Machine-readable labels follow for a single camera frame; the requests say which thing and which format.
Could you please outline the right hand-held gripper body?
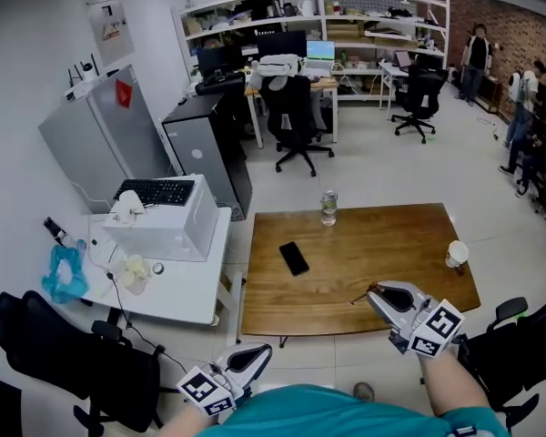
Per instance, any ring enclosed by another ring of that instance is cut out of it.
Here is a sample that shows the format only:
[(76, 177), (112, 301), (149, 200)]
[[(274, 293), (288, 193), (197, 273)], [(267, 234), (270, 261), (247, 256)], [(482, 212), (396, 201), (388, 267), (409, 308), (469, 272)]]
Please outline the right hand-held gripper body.
[(395, 348), (436, 358), (459, 332), (465, 317), (447, 300), (420, 300), (391, 323), (389, 340)]

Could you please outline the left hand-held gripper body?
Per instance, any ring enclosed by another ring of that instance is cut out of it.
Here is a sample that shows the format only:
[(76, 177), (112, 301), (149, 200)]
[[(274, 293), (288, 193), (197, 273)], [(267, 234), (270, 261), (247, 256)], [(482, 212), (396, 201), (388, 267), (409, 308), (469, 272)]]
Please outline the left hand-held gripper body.
[(238, 402), (251, 393), (249, 382), (242, 384), (231, 371), (214, 362), (192, 368), (178, 382), (177, 390), (189, 404), (211, 418), (235, 410)]

